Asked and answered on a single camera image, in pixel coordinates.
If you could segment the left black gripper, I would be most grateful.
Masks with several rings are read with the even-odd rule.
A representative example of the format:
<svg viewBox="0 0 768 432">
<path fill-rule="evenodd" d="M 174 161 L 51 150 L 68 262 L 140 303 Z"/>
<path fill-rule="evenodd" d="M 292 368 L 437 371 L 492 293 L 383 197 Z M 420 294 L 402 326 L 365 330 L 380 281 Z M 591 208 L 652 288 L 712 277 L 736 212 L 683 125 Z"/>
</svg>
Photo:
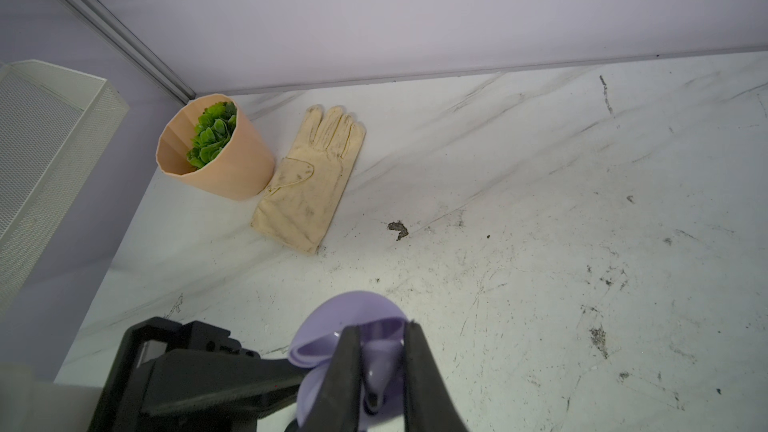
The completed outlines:
<svg viewBox="0 0 768 432">
<path fill-rule="evenodd" d="M 297 400 L 308 371 L 264 360 L 231 332 L 154 317 L 124 334 L 90 431 L 230 431 Z"/>
</svg>

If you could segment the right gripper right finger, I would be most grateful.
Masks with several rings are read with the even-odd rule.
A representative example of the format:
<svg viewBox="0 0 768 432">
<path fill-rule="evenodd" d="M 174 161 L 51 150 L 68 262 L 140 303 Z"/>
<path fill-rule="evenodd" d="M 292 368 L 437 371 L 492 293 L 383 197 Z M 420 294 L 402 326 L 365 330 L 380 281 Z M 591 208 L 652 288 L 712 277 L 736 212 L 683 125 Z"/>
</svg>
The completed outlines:
<svg viewBox="0 0 768 432">
<path fill-rule="evenodd" d="M 456 411 L 422 327 L 404 332 L 404 423 L 406 432 L 467 432 Z"/>
</svg>

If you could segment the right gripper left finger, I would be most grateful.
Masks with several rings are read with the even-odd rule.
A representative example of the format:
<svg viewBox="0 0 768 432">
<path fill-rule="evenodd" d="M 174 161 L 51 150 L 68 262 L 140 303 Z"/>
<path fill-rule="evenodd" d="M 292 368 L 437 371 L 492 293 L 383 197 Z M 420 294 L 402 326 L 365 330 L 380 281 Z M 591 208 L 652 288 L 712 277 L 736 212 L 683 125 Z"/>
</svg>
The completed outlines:
<svg viewBox="0 0 768 432">
<path fill-rule="evenodd" d="M 362 352 L 357 326 L 343 329 L 315 402 L 300 431 L 358 430 Z"/>
</svg>

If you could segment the purple earbud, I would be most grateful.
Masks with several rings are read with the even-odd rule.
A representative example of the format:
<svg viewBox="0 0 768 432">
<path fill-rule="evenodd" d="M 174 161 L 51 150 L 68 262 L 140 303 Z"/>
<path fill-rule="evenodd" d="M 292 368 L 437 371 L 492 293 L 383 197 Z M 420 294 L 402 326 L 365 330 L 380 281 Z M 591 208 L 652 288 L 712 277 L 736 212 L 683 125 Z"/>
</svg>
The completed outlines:
<svg viewBox="0 0 768 432">
<path fill-rule="evenodd" d="M 377 340 L 363 346 L 363 409 L 370 417 L 392 415 L 403 405 L 403 346 Z"/>
</svg>

